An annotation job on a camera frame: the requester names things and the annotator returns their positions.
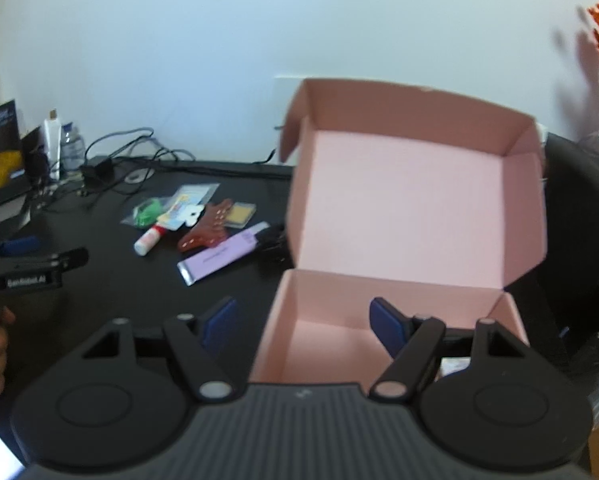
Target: box lid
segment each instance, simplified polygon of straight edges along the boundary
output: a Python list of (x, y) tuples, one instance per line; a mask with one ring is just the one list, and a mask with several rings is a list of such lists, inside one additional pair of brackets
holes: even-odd
[(307, 79), (281, 160), (298, 144), (286, 225), (299, 268), (503, 288), (545, 256), (528, 115), (415, 86)]

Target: blue gripper pad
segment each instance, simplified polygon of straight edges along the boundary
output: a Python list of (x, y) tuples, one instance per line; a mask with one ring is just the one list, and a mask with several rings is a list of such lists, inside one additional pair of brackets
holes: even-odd
[(212, 358), (217, 358), (237, 326), (237, 302), (230, 298), (206, 320), (202, 329), (201, 346)]
[(8, 240), (0, 244), (0, 256), (22, 256), (41, 249), (41, 242), (36, 236), (26, 236)]
[(372, 331), (394, 359), (408, 341), (404, 328), (407, 318), (384, 298), (372, 300), (369, 311)]

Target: water bottle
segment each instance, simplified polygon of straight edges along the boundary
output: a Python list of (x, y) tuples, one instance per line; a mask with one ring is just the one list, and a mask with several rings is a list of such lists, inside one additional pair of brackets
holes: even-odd
[(74, 173), (84, 163), (86, 143), (73, 123), (62, 126), (61, 167), (67, 173)]

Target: black cable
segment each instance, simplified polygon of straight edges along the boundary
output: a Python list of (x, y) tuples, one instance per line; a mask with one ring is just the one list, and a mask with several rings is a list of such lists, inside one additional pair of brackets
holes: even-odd
[(61, 164), (62, 162), (64, 162), (65, 160), (80, 160), (83, 161), (84, 159), (80, 156), (62, 156), (59, 160), (56, 160), (52, 166), (49, 166), (48, 168), (48, 177), (50, 178), (50, 174), (52, 173), (52, 171), (55, 169), (55, 166), (57, 164)]
[(273, 149), (272, 152), (270, 152), (270, 155), (268, 156), (268, 158), (266, 160), (257, 160), (253, 164), (266, 164), (272, 160), (272, 158), (275, 156), (275, 153), (277, 153), (277, 150)]
[(130, 135), (130, 134), (137, 134), (138, 132), (149, 132), (149, 134), (148, 135), (138, 136), (136, 139), (131, 140), (131, 142), (126, 143), (121, 148), (118, 148), (117, 150), (115, 150), (114, 152), (112, 152), (110, 154), (110, 156), (113, 157), (113, 156), (119, 155), (119, 153), (123, 152), (124, 150), (127, 150), (133, 144), (137, 144), (138, 142), (140, 142), (141, 140), (144, 140), (144, 139), (150, 139), (154, 135), (154, 129), (150, 128), (149, 126), (144, 126), (144, 127), (141, 127), (141, 128), (134, 128), (133, 130), (123, 130), (121, 132), (113, 132), (111, 134), (106, 134), (105, 136), (102, 136), (99, 139), (95, 139), (93, 142), (91, 142), (88, 145), (88, 147), (86, 148), (86, 151), (84, 152), (84, 162), (88, 161), (88, 152), (90, 152), (90, 149), (94, 145), (96, 145), (98, 142), (102, 142), (102, 140), (111, 139), (113, 137), (120, 137), (120, 136), (126, 136), (126, 135)]
[(179, 150), (168, 150), (169, 153), (171, 153), (173, 156), (176, 156), (176, 153), (183, 153), (184, 155), (188, 156), (188, 158), (190, 158), (190, 160), (197, 160), (197, 157), (195, 157), (195, 155), (193, 155), (191, 152), (189, 152), (188, 150), (182, 150), (181, 148)]
[[(79, 184), (78, 187), (73, 187), (72, 189), (68, 189), (67, 191), (65, 191), (64, 193), (59, 194), (58, 192), (60, 190), (63, 190), (64, 186), (69, 186), (71, 184)], [(55, 189), (55, 191), (53, 192), (53, 194), (51, 195), (51, 202), (47, 203), (45, 206), (43, 206), (43, 210), (47, 211), (49, 213), (66, 213), (71, 211), (72, 209), (67, 209), (64, 211), (58, 211), (55, 209), (51, 209), (50, 206), (57, 204), (57, 202), (60, 202), (61, 199), (72, 195), (73, 193), (76, 193), (77, 191), (79, 191), (80, 189), (82, 189), (84, 187), (83, 183), (81, 182), (65, 182), (63, 184), (61, 184), (60, 186), (57, 187), (57, 189)]]
[(227, 170), (223, 168), (212, 168), (210, 166), (204, 166), (200, 163), (187, 164), (186, 166), (180, 166), (178, 164), (167, 165), (161, 161), (155, 161), (150, 164), (150, 160), (146, 157), (116, 157), (119, 160), (133, 162), (139, 165), (148, 165), (148, 167), (155, 171), (164, 171), (169, 173), (190, 173), (190, 174), (202, 174), (207, 176), (217, 177), (244, 177), (244, 178), (268, 178), (271, 180), (290, 180), (292, 175), (290, 173), (276, 173), (274, 171), (252, 171), (252, 170)]
[[(155, 154), (150, 159), (147, 159), (147, 161), (148, 162), (154, 162), (160, 156), (167, 155), (167, 153), (169, 153), (169, 152), (170, 152), (170, 150), (168, 150), (167, 148), (160, 148), (159, 150), (157, 150), (155, 152)], [(133, 173), (134, 171), (136, 171), (136, 170), (127, 171), (124, 175), (120, 176), (114, 182), (111, 182), (110, 184), (107, 184), (102, 189), (96, 189), (96, 190), (90, 191), (89, 194), (95, 194), (96, 197), (95, 197), (95, 199), (92, 202), (90, 202), (89, 204), (86, 205), (86, 209), (90, 210), (93, 207), (95, 207), (95, 205), (99, 202), (99, 199), (106, 192), (108, 192), (108, 191), (112, 191), (114, 193), (120, 194), (120, 195), (125, 196), (127, 198), (130, 198), (131, 196), (135, 196), (137, 193), (139, 193), (142, 190), (142, 188), (144, 187), (144, 184), (146, 183), (146, 181), (148, 180), (148, 177), (150, 176), (150, 173), (148, 171), (144, 175), (144, 178), (142, 179), (141, 182), (139, 182), (137, 184), (128, 184), (128, 183), (126, 183), (128, 186), (137, 186), (137, 187), (135, 187), (135, 189), (133, 189), (131, 191), (124, 191), (124, 190), (115, 189), (115, 187), (119, 186), (119, 184), (124, 184), (124, 181), (125, 181), (126, 177), (129, 176), (129, 174)]]

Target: yellow object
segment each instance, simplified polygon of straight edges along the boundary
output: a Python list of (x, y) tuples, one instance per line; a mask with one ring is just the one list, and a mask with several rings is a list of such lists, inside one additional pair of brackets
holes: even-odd
[(18, 151), (0, 152), (0, 188), (10, 181), (13, 171), (23, 168), (22, 153)]
[(228, 227), (244, 227), (254, 215), (255, 209), (255, 204), (236, 202), (226, 215), (226, 225)]

